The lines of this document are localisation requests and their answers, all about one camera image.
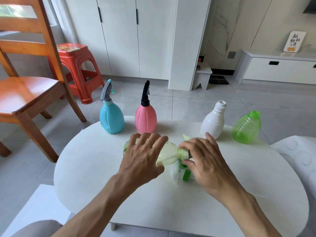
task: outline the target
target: red plastic stool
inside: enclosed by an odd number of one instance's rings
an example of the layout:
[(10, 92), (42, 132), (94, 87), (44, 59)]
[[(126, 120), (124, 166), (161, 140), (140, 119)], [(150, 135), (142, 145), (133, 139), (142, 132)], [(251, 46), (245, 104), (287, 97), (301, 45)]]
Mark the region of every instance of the red plastic stool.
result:
[[(59, 44), (57, 50), (61, 63), (70, 70), (66, 74), (67, 81), (73, 80), (75, 83), (69, 84), (72, 94), (78, 96), (83, 104), (91, 103), (93, 101), (91, 93), (99, 86), (104, 86), (104, 81), (92, 53), (86, 45), (75, 43)], [(96, 72), (82, 70), (81, 65), (85, 61), (91, 61)], [(48, 63), (53, 76), (57, 79), (50, 58), (48, 58)]]

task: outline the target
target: forearm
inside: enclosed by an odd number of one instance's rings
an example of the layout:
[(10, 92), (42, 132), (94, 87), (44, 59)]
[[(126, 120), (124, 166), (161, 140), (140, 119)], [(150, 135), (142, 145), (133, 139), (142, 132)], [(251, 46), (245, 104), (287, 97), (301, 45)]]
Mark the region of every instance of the forearm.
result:
[(227, 206), (245, 237), (282, 237), (261, 210), (255, 197), (243, 192)]
[(99, 237), (116, 210), (133, 191), (122, 175), (113, 175), (100, 193), (53, 237)]

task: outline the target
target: light green plastic bottle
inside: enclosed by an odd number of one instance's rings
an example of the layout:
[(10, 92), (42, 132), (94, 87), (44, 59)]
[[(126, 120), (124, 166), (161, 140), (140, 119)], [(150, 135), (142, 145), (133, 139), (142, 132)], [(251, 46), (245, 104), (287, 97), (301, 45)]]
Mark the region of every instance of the light green plastic bottle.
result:
[[(123, 155), (128, 147), (128, 142), (125, 143), (123, 149)], [(156, 166), (168, 166), (176, 163), (178, 159), (190, 159), (191, 154), (187, 149), (180, 149), (178, 146), (173, 144), (172, 142), (167, 141), (163, 146), (158, 159), (156, 161)]]
[(260, 112), (252, 111), (236, 122), (233, 127), (233, 138), (239, 143), (249, 144), (258, 136), (260, 127)]

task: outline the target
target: small white step stool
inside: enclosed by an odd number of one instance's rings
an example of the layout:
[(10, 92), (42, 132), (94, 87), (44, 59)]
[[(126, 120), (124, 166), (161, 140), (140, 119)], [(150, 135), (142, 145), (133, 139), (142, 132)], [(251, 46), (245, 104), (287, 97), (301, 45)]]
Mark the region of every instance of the small white step stool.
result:
[(201, 69), (195, 71), (192, 90), (196, 89), (199, 84), (201, 84), (202, 90), (206, 90), (213, 72), (206, 62), (198, 62), (197, 64), (200, 65)]

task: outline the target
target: blue spray bottle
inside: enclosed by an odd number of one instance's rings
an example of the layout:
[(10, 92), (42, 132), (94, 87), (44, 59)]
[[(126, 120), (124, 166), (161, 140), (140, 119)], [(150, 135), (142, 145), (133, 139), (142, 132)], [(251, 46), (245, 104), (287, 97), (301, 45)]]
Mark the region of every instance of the blue spray bottle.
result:
[(109, 79), (101, 93), (100, 101), (103, 101), (103, 106), (100, 111), (100, 123), (107, 133), (115, 134), (123, 130), (124, 116), (121, 109), (110, 98), (110, 93), (116, 93), (111, 83), (112, 80)]

